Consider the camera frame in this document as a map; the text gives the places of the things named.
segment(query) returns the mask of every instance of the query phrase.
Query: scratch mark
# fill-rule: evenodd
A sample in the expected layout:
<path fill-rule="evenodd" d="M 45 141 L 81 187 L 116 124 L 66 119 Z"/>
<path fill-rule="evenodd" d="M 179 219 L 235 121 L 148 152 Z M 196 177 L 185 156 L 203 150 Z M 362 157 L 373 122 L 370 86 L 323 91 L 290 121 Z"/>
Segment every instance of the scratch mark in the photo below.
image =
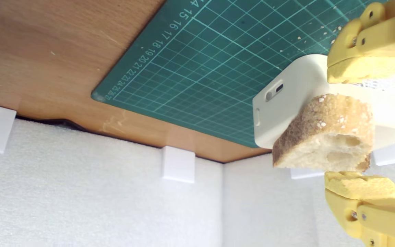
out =
<path fill-rule="evenodd" d="M 115 42 L 117 45 L 121 46 L 121 44 L 118 41 L 113 39 L 111 36 L 105 34 L 103 31 L 100 31 L 100 33 L 103 33 L 109 40 L 111 40 L 111 41 Z"/>

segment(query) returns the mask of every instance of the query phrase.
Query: bread hole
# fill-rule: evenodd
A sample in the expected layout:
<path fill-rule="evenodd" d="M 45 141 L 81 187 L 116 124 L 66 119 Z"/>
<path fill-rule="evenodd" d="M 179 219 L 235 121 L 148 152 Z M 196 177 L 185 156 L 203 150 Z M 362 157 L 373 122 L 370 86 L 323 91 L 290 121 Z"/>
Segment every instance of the bread hole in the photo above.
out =
<path fill-rule="evenodd" d="M 346 136 L 344 134 L 337 134 L 336 136 L 333 136 L 332 142 L 334 144 L 341 144 L 341 145 L 345 144 L 346 146 L 349 146 L 349 147 L 354 147 L 354 146 L 361 144 L 361 142 L 359 141 L 359 139 L 357 137 Z"/>
<path fill-rule="evenodd" d="M 327 155 L 327 161 L 330 163 L 337 163 L 342 160 L 349 160 L 352 158 L 352 155 L 349 153 L 342 152 L 330 152 Z"/>
<path fill-rule="evenodd" d="M 345 138 L 345 144 L 347 144 L 347 146 L 354 147 L 361 144 L 361 142 L 354 136 L 347 136 Z"/>

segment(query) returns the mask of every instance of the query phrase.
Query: bread slice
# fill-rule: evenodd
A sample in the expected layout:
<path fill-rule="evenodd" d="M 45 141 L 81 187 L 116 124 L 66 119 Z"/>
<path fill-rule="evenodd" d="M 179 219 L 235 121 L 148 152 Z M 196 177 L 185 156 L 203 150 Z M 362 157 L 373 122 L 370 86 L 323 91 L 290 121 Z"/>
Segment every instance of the bread slice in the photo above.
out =
<path fill-rule="evenodd" d="M 273 145 L 274 167 L 362 172 L 373 148 L 371 106 L 353 97 L 315 97 Z"/>

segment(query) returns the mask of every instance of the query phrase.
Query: wooden surface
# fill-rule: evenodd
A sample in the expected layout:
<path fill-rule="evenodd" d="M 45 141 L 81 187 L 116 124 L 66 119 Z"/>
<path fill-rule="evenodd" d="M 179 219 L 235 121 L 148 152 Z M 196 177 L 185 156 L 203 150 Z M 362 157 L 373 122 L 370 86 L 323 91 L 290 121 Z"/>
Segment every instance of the wooden surface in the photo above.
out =
<path fill-rule="evenodd" d="M 0 0 L 0 106 L 96 133 L 229 162 L 252 149 L 96 102 L 90 93 L 161 0 Z"/>

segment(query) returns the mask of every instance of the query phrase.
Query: printed number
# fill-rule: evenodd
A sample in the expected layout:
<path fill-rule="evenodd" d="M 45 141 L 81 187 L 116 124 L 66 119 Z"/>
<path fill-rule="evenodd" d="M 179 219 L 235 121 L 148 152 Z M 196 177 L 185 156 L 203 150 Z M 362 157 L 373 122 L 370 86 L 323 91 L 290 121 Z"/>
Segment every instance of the printed number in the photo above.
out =
<path fill-rule="evenodd" d="M 163 37 L 164 37 L 166 40 L 168 40 L 168 39 L 170 38 L 170 36 L 166 36 L 166 35 L 163 34 L 163 33 L 162 33 L 162 35 L 163 35 Z"/>
<path fill-rule="evenodd" d="M 135 65 L 134 66 L 132 66 L 132 67 L 134 67 L 135 69 L 140 69 L 141 67 L 143 67 L 141 64 L 139 64 L 139 63 L 135 63 Z"/>
<path fill-rule="evenodd" d="M 148 60 L 149 60 L 149 58 L 146 58 L 144 55 L 142 55 L 141 58 L 138 59 L 138 61 L 140 61 L 140 62 L 146 62 Z"/>
<path fill-rule="evenodd" d="M 188 17 L 190 17 L 188 14 L 185 14 L 184 12 L 179 13 L 179 17 L 185 18 L 185 20 L 188 20 Z"/>
<path fill-rule="evenodd" d="M 123 75 L 123 77 L 121 77 L 121 80 L 128 81 L 130 80 L 130 77 L 128 77 L 127 75 Z"/>
<path fill-rule="evenodd" d="M 135 71 L 133 69 L 129 69 L 126 74 L 129 74 L 130 76 L 135 75 Z"/>
<path fill-rule="evenodd" d="M 178 30 L 179 26 L 181 25 L 181 22 L 173 21 L 174 23 L 170 24 L 170 28 L 174 30 Z"/>
<path fill-rule="evenodd" d="M 174 29 L 174 30 L 178 30 L 178 25 L 176 25 L 176 24 L 174 24 L 174 23 L 171 23 L 170 24 L 170 28 L 172 28 L 172 29 Z"/>
<path fill-rule="evenodd" d="M 191 5 L 199 7 L 198 0 L 190 1 Z"/>

